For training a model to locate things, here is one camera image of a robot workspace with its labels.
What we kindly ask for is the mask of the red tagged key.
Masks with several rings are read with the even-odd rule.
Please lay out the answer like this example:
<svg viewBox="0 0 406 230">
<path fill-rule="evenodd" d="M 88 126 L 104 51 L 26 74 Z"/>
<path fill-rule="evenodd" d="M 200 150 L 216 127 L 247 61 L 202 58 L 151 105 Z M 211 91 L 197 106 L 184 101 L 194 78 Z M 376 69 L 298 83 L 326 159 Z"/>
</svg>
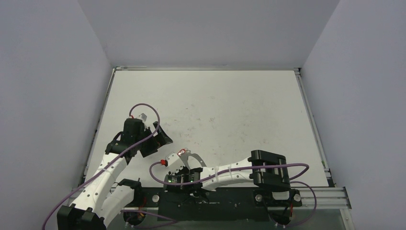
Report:
<svg viewBox="0 0 406 230">
<path fill-rule="evenodd" d="M 186 149 L 181 149 L 181 150 L 177 153 L 177 155 L 178 155 L 179 157 L 181 157 L 181 156 L 185 156 L 186 153 L 187 153 L 187 150 L 186 150 Z"/>
</svg>

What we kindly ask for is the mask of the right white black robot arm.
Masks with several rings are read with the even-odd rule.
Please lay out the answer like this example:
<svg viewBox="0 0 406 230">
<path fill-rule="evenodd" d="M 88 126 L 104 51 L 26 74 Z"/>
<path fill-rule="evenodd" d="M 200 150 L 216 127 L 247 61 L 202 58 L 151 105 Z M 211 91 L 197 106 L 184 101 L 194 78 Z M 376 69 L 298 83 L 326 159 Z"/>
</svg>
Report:
<svg viewBox="0 0 406 230">
<path fill-rule="evenodd" d="M 242 183 L 252 183 L 271 193 L 274 204 L 281 206 L 290 199 L 286 157 L 263 150 L 251 151 L 251 156 L 241 161 L 222 166 L 208 167 L 202 158 L 189 150 L 182 149 L 170 154 L 164 160 L 168 167 L 163 188 L 179 193 L 197 193 L 202 190 L 215 191 L 217 188 Z"/>
</svg>

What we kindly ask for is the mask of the metal key holder ring plate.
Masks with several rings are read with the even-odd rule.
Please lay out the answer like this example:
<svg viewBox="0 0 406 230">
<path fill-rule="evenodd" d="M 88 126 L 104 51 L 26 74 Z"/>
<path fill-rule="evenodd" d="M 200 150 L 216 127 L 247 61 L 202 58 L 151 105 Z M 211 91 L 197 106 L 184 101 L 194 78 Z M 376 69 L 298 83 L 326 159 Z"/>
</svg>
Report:
<svg viewBox="0 0 406 230">
<path fill-rule="evenodd" d="M 181 166 L 182 169 L 195 169 L 195 168 L 202 168 L 206 167 L 206 163 L 204 160 L 201 158 L 201 156 L 197 153 L 192 152 L 191 150 L 184 148 L 187 150 L 187 153 L 185 156 L 181 156 L 180 159 L 183 163 Z"/>
</svg>

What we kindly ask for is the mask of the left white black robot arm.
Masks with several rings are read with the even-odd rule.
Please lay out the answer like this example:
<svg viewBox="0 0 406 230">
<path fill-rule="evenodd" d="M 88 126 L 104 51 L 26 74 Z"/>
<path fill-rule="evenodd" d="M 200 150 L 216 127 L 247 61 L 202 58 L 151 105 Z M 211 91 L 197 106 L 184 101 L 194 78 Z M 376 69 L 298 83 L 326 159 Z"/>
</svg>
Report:
<svg viewBox="0 0 406 230">
<path fill-rule="evenodd" d="M 154 130 L 145 121 L 145 114 L 125 120 L 123 130 L 107 144 L 97 171 L 79 186 L 80 195 L 58 210 L 58 229 L 105 230 L 126 205 L 135 207 L 142 202 L 138 181 L 123 179 L 112 195 L 108 193 L 138 152 L 147 157 L 173 142 L 161 129 L 160 120 L 154 122 Z"/>
</svg>

